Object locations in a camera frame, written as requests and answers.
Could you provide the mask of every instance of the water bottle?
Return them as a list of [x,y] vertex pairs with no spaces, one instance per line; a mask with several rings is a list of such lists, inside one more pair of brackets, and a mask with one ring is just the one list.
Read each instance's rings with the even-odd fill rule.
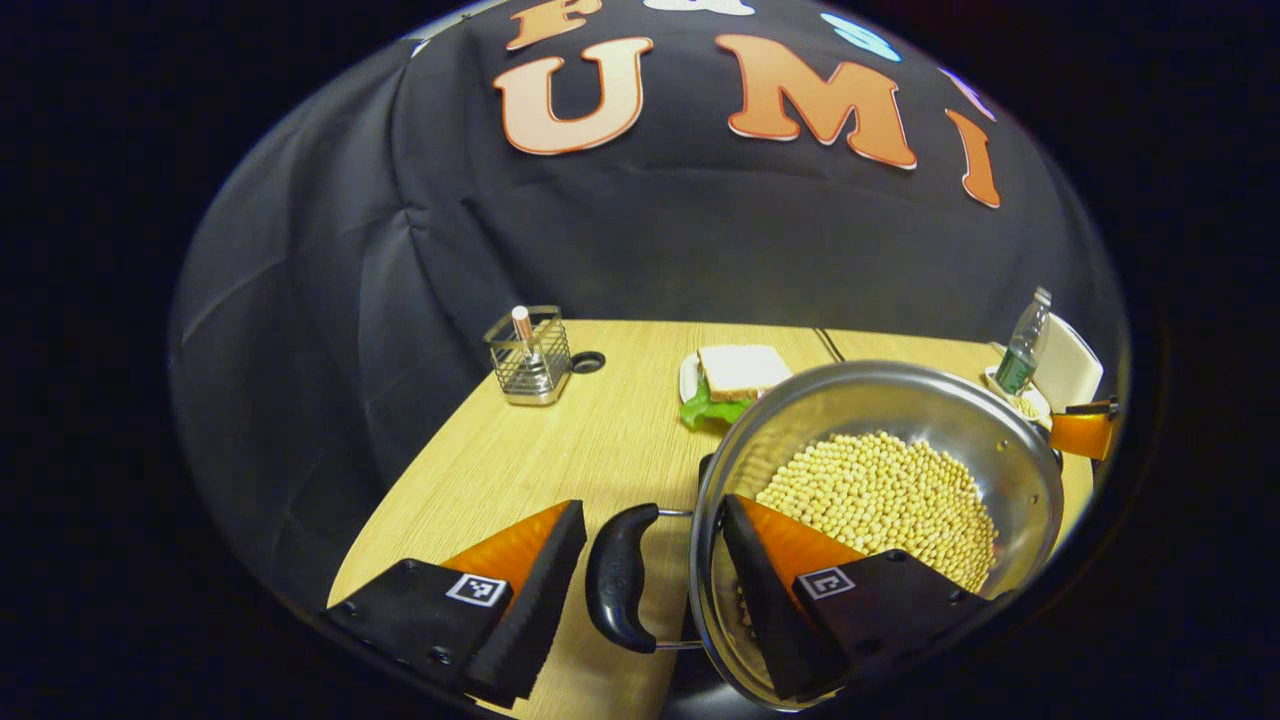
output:
[[1044,338],[1048,333],[1048,305],[1052,295],[1043,287],[1036,288],[1036,300],[1027,306],[1018,319],[1014,337],[1009,338],[1009,348],[996,370],[996,384],[1009,395],[1020,393],[1036,374]]

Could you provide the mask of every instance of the wire mesh holder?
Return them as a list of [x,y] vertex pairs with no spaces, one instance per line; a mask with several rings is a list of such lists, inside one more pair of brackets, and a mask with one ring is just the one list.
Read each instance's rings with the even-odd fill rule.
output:
[[527,342],[520,338],[509,314],[494,323],[484,342],[507,402],[550,405],[572,374],[568,334],[556,305],[530,305],[529,320],[532,336]]

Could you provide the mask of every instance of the wooden table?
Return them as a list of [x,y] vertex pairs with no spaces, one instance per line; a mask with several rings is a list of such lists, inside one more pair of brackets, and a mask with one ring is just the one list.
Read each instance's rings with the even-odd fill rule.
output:
[[[698,461],[722,432],[680,423],[677,368],[699,346],[767,343],[792,372],[835,361],[812,328],[564,320],[573,351],[605,355],[575,375],[549,407],[508,405],[490,374],[404,471],[352,544],[329,592],[334,605],[402,557],[442,561],[517,520],[582,500],[588,548],[600,525],[644,502],[692,509]],[[931,365],[974,379],[998,361],[982,343],[831,332],[846,359]],[[1084,470],[1088,470],[1084,461]],[[1073,464],[1068,505],[1092,473]],[[640,618],[658,639],[680,635],[689,591],[689,520],[660,519],[645,533],[648,575]],[[605,641],[586,614],[586,552],[579,559],[550,656],[517,717],[650,719],[662,707],[675,655],[637,655]]]

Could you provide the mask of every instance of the stainless steel pot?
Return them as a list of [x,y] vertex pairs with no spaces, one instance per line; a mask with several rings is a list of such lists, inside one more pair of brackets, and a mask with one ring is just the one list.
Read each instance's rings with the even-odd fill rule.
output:
[[691,512],[689,601],[700,639],[658,642],[640,624],[640,537],[659,515],[690,515],[652,503],[613,516],[593,543],[586,600],[596,628],[636,652],[703,647],[726,682],[764,707],[799,711],[832,697],[776,694],[759,646],[739,620],[739,579],[719,510],[730,493],[754,498],[814,439],[879,430],[908,443],[928,441],[970,470],[1000,532],[996,564],[979,594],[991,600],[1025,587],[1048,560],[1061,524],[1061,477],[1042,437],[989,391],[955,375],[902,363],[841,363],[773,388],[730,428],[712,457]]

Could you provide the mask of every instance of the black cloth backdrop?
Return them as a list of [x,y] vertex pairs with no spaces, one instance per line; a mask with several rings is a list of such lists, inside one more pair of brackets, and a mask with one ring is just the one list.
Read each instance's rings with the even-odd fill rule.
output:
[[[996,99],[983,96],[989,123],[927,55],[840,12],[902,61],[860,50],[810,3],[754,0],[749,17],[613,3],[508,53],[511,14],[534,4],[480,12],[420,49],[406,37],[334,79],[243,160],[192,242],[170,328],[180,434],[238,556],[284,597],[324,605],[378,500],[488,372],[483,333],[520,302],[1004,341],[1042,284],[1114,387],[1124,328],[1100,240]],[[735,135],[723,32],[777,40],[823,77],[851,60],[893,78],[919,167],[808,129]],[[507,142],[494,77],[564,58],[553,110],[576,118],[599,101],[580,53],[628,36],[654,41],[628,132],[559,156]],[[988,135],[1000,209],[961,188],[945,108]]]

